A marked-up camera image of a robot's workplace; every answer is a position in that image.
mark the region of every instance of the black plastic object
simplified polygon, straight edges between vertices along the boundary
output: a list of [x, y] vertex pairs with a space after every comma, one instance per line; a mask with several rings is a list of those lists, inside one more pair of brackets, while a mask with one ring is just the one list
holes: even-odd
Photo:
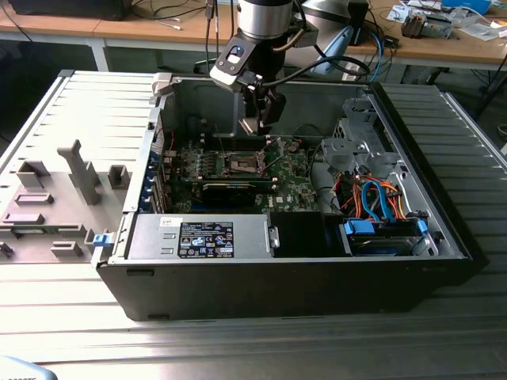
[[9, 0], [17, 14], [94, 17], [119, 21], [128, 14], [132, 0]]
[[326, 257], [326, 237], [320, 212], [272, 212], [280, 247], [275, 257]]
[[255, 204], [255, 187], [251, 184], [206, 184], [202, 202], [210, 207], [251, 207]]

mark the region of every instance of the label sticker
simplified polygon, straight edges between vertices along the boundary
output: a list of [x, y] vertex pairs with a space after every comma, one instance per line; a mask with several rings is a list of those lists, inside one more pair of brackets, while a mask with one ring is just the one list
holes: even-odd
[[182, 259], [217, 259], [234, 257], [232, 222], [180, 221], [178, 256]]
[[162, 216], [160, 218], [160, 227], [179, 227], [183, 222], [183, 218], [171, 218], [168, 216]]

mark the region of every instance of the table leg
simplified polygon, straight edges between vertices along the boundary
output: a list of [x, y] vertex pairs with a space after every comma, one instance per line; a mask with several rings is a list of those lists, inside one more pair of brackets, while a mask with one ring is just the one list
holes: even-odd
[[106, 57], [106, 46], [105, 41], [102, 38], [90, 38], [87, 40], [88, 46], [91, 47], [95, 63], [97, 64], [97, 70], [109, 71], [108, 60]]

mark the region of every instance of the blue latch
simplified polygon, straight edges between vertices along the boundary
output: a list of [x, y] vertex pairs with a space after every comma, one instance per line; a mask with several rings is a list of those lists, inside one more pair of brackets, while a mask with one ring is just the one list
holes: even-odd
[[345, 233], [348, 235], [375, 234], [375, 228], [369, 220], [349, 219], [345, 224]]
[[94, 247], [110, 247], [114, 245], [114, 234], [97, 234], [93, 237]]
[[419, 230], [421, 231], [421, 234], [426, 234], [428, 232], [428, 225], [424, 220], [420, 220], [417, 222], [417, 227], [419, 227]]

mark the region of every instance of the blue cable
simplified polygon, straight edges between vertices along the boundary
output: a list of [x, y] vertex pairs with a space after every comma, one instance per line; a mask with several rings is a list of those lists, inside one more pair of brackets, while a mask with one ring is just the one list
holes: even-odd
[[379, 216], [375, 212], [370, 210], [370, 207], [368, 206], [368, 199], [367, 199], [368, 188], [372, 184], [375, 185], [377, 187], [377, 189], [379, 190], [380, 207], [382, 208], [383, 216], [385, 216], [389, 220], [389, 222], [396, 222], [395, 217], [391, 213], [391, 209], [389, 208], [389, 206], [387, 206], [386, 193], [383, 190], [383, 187], [380, 186], [380, 184], [378, 182], [374, 182], [373, 180], [369, 180], [367, 183], [365, 183], [363, 185], [363, 189], [361, 190], [361, 202], [363, 203], [364, 210], [367, 213], [369, 213], [370, 216], [372, 218], [374, 218], [374, 220], [376, 222], [380, 222]]
[[372, 79], [370, 79], [370, 82], [373, 82], [379, 74], [380, 65], [382, 65], [382, 44], [380, 43], [379, 37], [375, 33], [370, 32], [370, 34], [373, 36], [373, 38], [375, 38], [377, 46], [379, 47], [379, 61], [377, 62], [375, 73], [373, 74]]

